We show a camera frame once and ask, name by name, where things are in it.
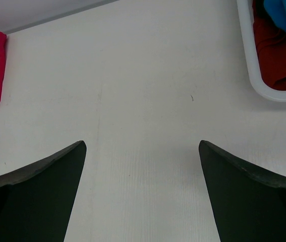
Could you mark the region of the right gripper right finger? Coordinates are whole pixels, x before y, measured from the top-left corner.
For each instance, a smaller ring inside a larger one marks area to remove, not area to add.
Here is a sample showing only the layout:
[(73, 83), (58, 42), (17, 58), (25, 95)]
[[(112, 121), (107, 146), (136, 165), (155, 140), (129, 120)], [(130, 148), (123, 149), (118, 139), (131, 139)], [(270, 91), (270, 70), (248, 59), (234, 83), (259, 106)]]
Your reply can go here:
[(204, 140), (199, 155), (220, 241), (286, 241), (286, 176)]

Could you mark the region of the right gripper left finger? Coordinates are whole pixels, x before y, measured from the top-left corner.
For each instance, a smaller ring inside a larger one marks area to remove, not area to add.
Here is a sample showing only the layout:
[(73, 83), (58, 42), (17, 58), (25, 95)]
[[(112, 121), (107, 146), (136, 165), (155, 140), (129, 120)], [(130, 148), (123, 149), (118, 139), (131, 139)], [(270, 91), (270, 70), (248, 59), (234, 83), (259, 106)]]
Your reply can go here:
[(78, 141), (0, 175), (0, 241), (64, 241), (85, 157)]

